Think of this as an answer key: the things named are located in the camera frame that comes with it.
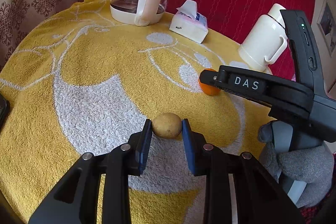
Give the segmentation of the grey gloved right hand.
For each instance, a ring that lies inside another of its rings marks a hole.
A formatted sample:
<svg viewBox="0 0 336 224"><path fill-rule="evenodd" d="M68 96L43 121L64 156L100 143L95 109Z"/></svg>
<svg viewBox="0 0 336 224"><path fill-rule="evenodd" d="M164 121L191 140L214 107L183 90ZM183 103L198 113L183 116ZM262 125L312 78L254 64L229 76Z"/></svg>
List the grey gloved right hand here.
<svg viewBox="0 0 336 224"><path fill-rule="evenodd" d="M298 208L315 206L331 189L334 156L326 144L277 153L273 144L273 129L283 124L271 121L259 128L258 141L265 143L259 161L275 180L278 180L277 172L281 172L291 179L306 182L306 188L296 206Z"/></svg>

